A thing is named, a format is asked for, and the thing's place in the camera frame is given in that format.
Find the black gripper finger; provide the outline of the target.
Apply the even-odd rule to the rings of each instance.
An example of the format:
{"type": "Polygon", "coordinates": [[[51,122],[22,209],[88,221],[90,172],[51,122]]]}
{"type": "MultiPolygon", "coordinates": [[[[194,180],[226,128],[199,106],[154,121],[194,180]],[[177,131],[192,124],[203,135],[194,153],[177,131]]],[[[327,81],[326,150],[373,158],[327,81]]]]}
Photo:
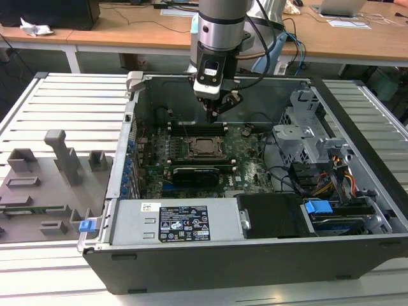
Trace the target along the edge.
{"type": "Polygon", "coordinates": [[[224,92],[220,98],[214,102],[214,121],[218,116],[236,107],[243,101],[242,95],[238,91],[224,92]]]}
{"type": "Polygon", "coordinates": [[[206,111],[206,120],[209,124],[213,123],[213,115],[212,115],[212,111],[213,111],[213,105],[214,105],[214,101],[211,99],[207,99],[205,98],[203,100],[203,106],[204,109],[206,111]]]}

